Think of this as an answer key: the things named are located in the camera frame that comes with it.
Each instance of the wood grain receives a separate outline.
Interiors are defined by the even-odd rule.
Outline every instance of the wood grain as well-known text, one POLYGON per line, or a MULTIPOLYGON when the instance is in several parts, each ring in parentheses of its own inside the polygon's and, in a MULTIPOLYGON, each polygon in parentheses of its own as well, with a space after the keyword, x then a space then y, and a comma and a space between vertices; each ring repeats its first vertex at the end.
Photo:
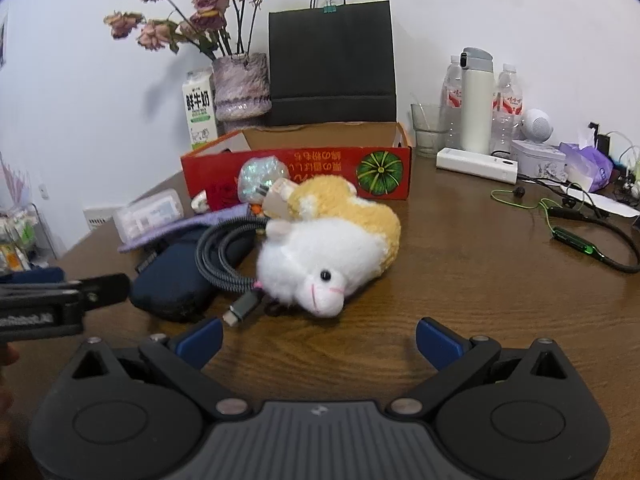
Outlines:
MULTIPOLYGON (((181 175, 157 189, 166 187, 186 200, 181 175)), ((265 399, 376 399, 384 405, 434 373, 415 349, 415 324, 423 316, 465 336, 489 334, 511 348, 548 336, 560 343, 609 419, 610 449, 597 478, 640 478, 640 276, 552 241, 539 212, 490 200, 496 188, 510 186, 417 159, 409 200, 390 203, 401 219, 402 239, 388 272, 339 319, 253 316, 226 329, 223 349, 206 373, 256 405, 265 399)), ((524 201, 549 195, 527 186, 524 201)), ((619 261, 631 261, 613 235, 592 226, 571 229, 619 261)), ((134 277, 138 257, 118 254, 118 244, 109 223, 61 265, 69 278, 123 271, 134 277)), ((251 272, 253 263, 249 258, 242 268, 251 272)), ((220 316, 230 299, 217 298, 210 314, 220 316)), ((89 313, 85 336, 131 346, 149 333, 183 329, 127 303, 89 313)), ((16 396, 18 447, 0 478, 39 478, 24 444, 28 420, 82 339, 18 345, 21 361, 5 370, 16 396)))

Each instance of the bottle label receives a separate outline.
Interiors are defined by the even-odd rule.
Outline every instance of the bottle label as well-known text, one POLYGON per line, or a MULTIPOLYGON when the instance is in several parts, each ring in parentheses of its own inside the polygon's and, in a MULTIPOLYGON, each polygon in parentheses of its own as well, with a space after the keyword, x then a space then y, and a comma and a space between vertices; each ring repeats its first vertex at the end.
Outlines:
POLYGON ((462 106, 462 88, 447 88, 447 106, 460 108, 462 106))
POLYGON ((522 115, 522 99, 516 96, 502 96, 502 111, 511 115, 522 115))

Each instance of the plush toy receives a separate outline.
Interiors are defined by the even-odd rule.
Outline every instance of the plush toy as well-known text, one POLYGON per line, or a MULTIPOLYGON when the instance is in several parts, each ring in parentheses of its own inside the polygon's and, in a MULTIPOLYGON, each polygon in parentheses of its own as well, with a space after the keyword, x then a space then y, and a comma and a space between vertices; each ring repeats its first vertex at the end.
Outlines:
POLYGON ((346 297, 396 259, 400 221, 388 206, 358 198, 341 176, 303 182, 287 205, 294 221, 267 224, 257 278, 283 304, 335 317, 346 297))

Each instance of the glass cup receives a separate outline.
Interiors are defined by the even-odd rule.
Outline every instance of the glass cup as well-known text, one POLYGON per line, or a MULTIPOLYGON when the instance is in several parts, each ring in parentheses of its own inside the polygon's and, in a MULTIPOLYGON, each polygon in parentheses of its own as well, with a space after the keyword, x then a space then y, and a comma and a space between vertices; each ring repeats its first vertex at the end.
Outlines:
POLYGON ((418 155, 435 157, 444 148, 449 133, 445 110, 446 107, 438 105, 411 105, 418 155))

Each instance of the blue gripper pad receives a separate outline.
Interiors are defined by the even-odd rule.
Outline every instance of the blue gripper pad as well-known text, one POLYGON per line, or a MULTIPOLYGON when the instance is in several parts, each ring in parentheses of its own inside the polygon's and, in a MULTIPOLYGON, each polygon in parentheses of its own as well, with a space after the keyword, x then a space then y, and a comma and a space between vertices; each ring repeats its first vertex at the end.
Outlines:
POLYGON ((217 317, 196 323, 187 332, 171 339, 172 350, 188 365, 201 370, 222 348, 222 322, 217 317))
POLYGON ((471 343, 431 318, 423 318, 415 327, 418 350, 436 370, 460 359, 471 343))

